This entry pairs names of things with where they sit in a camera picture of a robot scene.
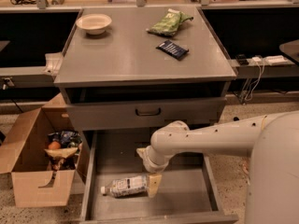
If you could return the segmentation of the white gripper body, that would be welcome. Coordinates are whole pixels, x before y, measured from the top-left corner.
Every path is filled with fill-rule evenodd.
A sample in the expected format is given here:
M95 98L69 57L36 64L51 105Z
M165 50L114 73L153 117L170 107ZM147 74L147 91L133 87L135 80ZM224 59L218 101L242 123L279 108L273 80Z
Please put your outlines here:
M146 147L143 153L143 164L149 173L162 173L169 160L169 157L159 153L152 146Z

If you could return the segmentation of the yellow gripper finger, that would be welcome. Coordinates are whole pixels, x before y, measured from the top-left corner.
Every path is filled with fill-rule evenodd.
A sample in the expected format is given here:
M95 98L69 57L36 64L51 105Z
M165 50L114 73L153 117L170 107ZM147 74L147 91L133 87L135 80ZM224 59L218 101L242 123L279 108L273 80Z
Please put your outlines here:
M162 175L150 174L147 177L147 181L148 181L148 188L147 188L148 196L150 198L153 198L157 194L158 189L160 187L162 181Z
M139 157L143 160L147 159L149 157L149 149L147 147L141 147L136 150L136 153L139 155Z

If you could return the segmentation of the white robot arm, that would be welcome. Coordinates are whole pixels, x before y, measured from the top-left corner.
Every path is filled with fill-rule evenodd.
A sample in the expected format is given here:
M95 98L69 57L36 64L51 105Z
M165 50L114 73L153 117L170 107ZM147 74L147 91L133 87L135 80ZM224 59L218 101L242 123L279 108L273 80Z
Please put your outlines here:
M180 120L153 133L137 154L161 173L177 154L249 157L245 224L299 224L299 112L242 119L192 130Z

